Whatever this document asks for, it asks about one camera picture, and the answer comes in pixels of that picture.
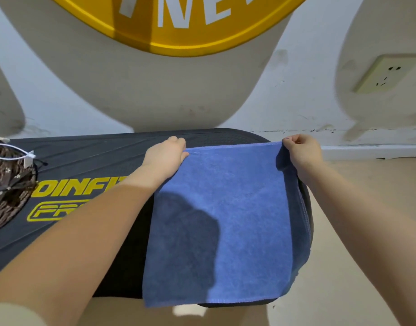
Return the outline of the person's right hand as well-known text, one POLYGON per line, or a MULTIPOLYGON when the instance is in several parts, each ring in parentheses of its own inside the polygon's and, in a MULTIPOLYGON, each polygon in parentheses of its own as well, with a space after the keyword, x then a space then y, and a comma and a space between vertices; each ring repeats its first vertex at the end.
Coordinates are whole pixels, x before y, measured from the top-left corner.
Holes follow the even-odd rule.
POLYGON ((299 178, 306 184, 312 182, 320 175, 326 165, 323 160, 322 150, 319 142, 312 136, 308 135, 308 151, 305 153, 290 153, 290 159, 297 169, 299 178))

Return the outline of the person's left hand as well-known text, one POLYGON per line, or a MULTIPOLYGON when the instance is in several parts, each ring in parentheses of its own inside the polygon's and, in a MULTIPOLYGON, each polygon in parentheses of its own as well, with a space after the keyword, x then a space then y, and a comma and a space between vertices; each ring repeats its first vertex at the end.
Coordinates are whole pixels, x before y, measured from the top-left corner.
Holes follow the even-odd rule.
POLYGON ((159 179, 167 180, 177 172, 182 163, 168 162, 167 140, 165 140, 147 150, 142 167, 144 170, 149 170, 159 179))

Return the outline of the blue microfibre towel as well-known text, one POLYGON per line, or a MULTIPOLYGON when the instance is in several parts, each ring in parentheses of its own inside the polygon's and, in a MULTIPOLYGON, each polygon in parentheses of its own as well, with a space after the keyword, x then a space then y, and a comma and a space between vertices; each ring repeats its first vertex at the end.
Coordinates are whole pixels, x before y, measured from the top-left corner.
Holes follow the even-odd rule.
POLYGON ((155 193, 146 307, 272 302, 313 239, 309 194, 281 142, 188 149, 155 193))

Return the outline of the person's left forearm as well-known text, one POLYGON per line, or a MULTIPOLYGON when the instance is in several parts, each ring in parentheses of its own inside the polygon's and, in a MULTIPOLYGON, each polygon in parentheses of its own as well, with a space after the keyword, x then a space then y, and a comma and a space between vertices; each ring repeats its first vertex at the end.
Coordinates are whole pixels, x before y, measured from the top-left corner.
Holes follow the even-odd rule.
POLYGON ((176 171, 142 165, 24 249, 0 272, 0 326, 75 326, 141 208, 176 171))

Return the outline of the person's right forearm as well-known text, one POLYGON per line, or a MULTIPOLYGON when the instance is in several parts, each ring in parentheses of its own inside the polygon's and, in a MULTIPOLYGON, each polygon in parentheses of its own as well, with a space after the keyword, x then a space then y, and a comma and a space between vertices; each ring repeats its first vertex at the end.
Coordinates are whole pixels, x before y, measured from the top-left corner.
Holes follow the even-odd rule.
POLYGON ((325 163, 298 166, 336 234, 401 326, 416 326, 416 221, 325 163))

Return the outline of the white baseboard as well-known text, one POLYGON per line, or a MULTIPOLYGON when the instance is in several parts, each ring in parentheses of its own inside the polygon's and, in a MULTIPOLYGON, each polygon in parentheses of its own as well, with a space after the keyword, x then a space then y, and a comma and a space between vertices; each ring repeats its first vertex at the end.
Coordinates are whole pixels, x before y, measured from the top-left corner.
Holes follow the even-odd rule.
POLYGON ((321 149, 327 161, 416 158, 416 144, 322 146, 321 149))

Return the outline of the black padded bench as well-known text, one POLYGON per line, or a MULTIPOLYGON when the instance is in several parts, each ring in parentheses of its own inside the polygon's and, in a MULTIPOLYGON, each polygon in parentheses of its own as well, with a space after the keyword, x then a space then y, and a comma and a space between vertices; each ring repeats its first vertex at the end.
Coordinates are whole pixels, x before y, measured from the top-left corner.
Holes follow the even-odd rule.
MULTIPOLYGON (((146 150, 170 136, 187 148, 269 143, 234 129, 20 139, 37 160, 38 183, 20 212, 0 230, 0 271, 42 233, 138 168, 146 150)), ((142 283, 154 195, 142 207, 94 297, 143 299, 142 283)))

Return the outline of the white plastic hanger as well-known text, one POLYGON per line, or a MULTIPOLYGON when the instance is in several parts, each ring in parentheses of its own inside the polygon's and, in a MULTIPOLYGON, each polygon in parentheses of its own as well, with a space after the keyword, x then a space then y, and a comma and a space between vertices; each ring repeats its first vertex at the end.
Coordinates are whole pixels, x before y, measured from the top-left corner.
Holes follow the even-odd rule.
POLYGON ((36 155, 34 151, 27 152, 17 146, 0 142, 0 161, 18 163, 27 169, 34 164, 36 155))

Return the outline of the dark floral fabric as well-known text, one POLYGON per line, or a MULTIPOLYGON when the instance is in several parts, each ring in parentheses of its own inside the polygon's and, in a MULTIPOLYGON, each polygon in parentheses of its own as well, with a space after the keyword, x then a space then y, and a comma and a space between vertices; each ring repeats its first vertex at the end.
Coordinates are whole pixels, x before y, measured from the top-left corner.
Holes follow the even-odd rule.
POLYGON ((0 163, 0 202, 13 191, 33 190, 37 185, 37 167, 25 169, 18 163, 0 163))

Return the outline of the brown woven basket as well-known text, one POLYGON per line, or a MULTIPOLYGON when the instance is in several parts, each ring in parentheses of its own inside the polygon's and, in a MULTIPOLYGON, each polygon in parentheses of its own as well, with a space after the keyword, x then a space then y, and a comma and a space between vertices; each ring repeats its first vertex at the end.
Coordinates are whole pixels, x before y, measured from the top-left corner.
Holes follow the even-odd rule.
POLYGON ((0 230, 31 197, 38 183, 33 152, 10 146, 0 138, 0 230))

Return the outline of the white wall socket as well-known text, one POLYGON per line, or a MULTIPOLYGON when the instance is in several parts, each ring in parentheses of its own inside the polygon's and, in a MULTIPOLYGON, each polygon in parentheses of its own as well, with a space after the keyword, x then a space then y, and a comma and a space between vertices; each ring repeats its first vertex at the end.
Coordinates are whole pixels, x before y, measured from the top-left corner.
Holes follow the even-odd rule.
POLYGON ((394 88, 416 66, 416 54, 383 54, 376 58, 353 92, 380 93, 394 88))

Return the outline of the yellow round wall sign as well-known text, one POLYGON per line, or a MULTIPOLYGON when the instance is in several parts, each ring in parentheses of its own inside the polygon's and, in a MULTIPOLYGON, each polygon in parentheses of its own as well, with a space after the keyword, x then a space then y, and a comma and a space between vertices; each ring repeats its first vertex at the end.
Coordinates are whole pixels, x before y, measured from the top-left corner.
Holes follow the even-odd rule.
POLYGON ((196 57, 246 43, 306 0, 53 0, 103 35, 148 53, 196 57))

